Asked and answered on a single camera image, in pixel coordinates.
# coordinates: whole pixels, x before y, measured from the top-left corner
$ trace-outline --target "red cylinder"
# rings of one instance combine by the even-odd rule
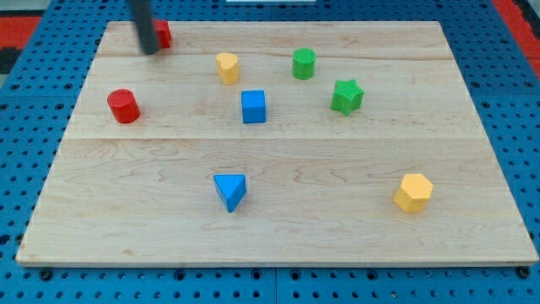
[[[134,122],[141,115],[135,96],[130,90],[119,89],[113,91],[107,97],[107,103],[117,122]]]

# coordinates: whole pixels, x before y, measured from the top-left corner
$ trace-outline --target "green star block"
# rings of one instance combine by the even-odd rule
[[[348,81],[336,80],[330,108],[334,111],[340,111],[344,116],[348,116],[352,110],[360,108],[363,97],[364,90],[356,84],[355,79]]]

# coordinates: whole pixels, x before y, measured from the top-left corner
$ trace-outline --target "blue triangular prism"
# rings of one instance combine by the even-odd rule
[[[246,176],[243,174],[216,174],[213,176],[219,198],[233,212],[246,195]]]

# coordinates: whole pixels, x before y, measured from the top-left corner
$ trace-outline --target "blue pegboard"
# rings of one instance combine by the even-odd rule
[[[540,84],[488,0],[152,1],[170,20],[438,20],[536,248]],[[124,0],[53,0],[0,90],[0,302],[538,302],[540,268],[24,269],[20,237],[110,20]]]

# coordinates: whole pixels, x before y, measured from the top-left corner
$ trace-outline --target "yellow hexagonal prism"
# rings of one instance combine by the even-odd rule
[[[433,184],[422,174],[406,174],[394,202],[407,213],[424,210],[433,191]]]

